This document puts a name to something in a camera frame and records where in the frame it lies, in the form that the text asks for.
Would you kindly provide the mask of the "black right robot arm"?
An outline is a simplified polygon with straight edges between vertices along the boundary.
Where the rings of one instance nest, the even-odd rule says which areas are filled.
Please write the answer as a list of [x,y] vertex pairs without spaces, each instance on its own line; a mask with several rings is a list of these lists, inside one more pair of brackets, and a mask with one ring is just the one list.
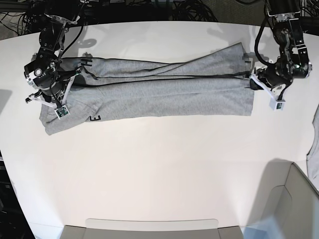
[[42,96],[42,104],[60,109],[66,104],[71,81],[80,74],[78,68],[69,71],[60,68],[62,55],[66,51],[65,34],[71,25],[77,24],[80,17],[76,16],[72,20],[55,15],[48,17],[50,22],[39,35],[39,51],[24,67],[26,82],[38,90],[36,94],[30,95],[26,102],[38,100]]

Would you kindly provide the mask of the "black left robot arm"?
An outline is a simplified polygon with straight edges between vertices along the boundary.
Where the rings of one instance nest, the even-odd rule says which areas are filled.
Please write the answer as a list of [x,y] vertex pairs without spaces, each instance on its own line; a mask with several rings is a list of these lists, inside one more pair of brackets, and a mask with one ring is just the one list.
[[[311,71],[299,15],[300,8],[294,0],[265,1],[265,18],[257,34],[254,51],[257,59],[266,66],[256,71],[257,79],[268,88],[282,84],[288,86],[295,78],[306,78]],[[258,51],[263,30],[269,20],[273,21],[272,33],[280,52],[275,63],[264,60]]]

